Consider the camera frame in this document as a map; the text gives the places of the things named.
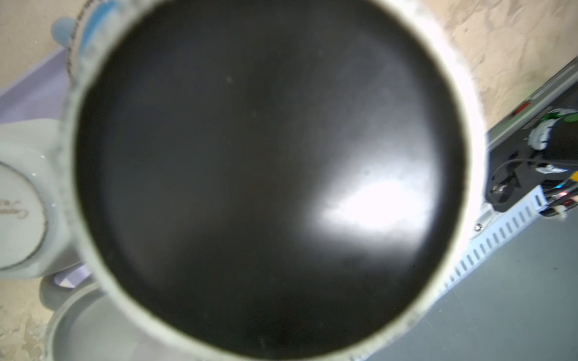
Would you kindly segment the black mug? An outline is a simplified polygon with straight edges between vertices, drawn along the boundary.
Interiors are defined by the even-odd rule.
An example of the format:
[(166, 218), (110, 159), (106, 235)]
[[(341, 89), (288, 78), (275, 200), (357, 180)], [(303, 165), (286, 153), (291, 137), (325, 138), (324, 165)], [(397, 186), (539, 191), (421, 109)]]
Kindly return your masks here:
[(348, 360), (436, 302), (483, 202), (464, 59), (416, 1), (118, 1), (63, 210), (126, 316), (202, 360)]

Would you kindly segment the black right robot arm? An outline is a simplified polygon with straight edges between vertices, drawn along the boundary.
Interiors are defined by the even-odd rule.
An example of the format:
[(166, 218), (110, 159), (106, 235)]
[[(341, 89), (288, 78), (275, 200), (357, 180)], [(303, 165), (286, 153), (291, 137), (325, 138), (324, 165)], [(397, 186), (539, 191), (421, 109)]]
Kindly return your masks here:
[(542, 159), (536, 171), (561, 174), (577, 169), (577, 110), (555, 108), (528, 137), (528, 146)]

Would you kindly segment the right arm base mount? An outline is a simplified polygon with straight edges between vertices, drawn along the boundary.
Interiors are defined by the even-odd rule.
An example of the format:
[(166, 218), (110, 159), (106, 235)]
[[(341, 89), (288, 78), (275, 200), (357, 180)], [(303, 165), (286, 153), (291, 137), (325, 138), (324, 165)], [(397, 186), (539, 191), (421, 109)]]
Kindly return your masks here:
[(539, 204), (545, 217), (577, 206), (577, 169), (561, 174), (536, 171), (542, 159), (528, 146), (532, 129), (555, 108), (577, 110), (577, 84), (542, 86), (490, 132), (490, 171), (486, 201), (497, 212), (510, 210), (532, 190), (545, 201)]

